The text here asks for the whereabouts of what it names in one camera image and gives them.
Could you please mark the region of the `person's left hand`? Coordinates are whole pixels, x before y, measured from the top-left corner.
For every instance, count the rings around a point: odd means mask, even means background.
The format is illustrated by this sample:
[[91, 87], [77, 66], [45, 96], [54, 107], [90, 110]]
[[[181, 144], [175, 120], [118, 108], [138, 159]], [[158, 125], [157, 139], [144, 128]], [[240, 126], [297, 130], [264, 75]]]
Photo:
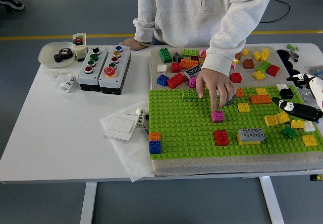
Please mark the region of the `person's left hand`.
[[233, 98], [237, 91], [236, 84], [228, 76], [210, 69], [201, 69], [197, 76], [196, 91], [199, 98], [204, 97], [205, 84], [209, 90], [211, 111], [222, 108]]

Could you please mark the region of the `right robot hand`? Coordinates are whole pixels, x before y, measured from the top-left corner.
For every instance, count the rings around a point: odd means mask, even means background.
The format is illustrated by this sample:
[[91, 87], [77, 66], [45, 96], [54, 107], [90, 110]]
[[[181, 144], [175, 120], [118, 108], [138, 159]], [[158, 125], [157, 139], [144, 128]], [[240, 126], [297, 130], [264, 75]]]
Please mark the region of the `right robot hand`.
[[272, 101], [287, 114], [300, 119], [316, 122], [322, 118], [322, 79], [315, 75], [297, 74], [287, 78], [287, 81], [299, 81], [300, 84], [307, 85], [320, 109], [305, 104], [287, 102], [277, 97], [272, 97]]

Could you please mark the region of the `person's right hand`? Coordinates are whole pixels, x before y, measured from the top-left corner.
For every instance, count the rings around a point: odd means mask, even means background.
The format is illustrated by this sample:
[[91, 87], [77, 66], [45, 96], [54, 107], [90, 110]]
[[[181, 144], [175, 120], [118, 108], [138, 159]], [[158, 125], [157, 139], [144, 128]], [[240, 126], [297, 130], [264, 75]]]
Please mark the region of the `person's right hand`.
[[119, 45], [129, 46], [131, 50], [142, 50], [144, 48], [150, 47], [151, 42], [140, 42], [137, 41], [134, 37], [127, 38], [123, 42], [120, 42]]

